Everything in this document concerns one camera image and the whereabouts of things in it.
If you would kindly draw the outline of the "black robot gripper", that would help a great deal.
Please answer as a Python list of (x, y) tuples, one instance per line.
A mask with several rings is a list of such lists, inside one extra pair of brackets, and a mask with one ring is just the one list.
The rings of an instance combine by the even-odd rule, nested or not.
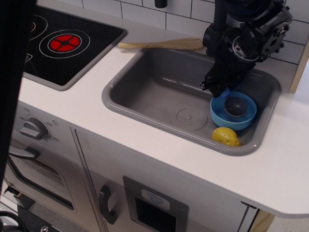
[(243, 60), (233, 54), (216, 55), (213, 67), (200, 83), (202, 90), (209, 90), (213, 97), (219, 97), (226, 88), (237, 85), (245, 73), (255, 66), (255, 60)]

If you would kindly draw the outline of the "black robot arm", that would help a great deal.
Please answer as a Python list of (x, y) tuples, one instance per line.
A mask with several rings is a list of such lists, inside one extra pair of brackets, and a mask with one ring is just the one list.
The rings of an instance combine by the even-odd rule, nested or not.
[(282, 0), (217, 0), (203, 45), (215, 63), (201, 82), (214, 97), (239, 84), (256, 63), (284, 47), (292, 15)]

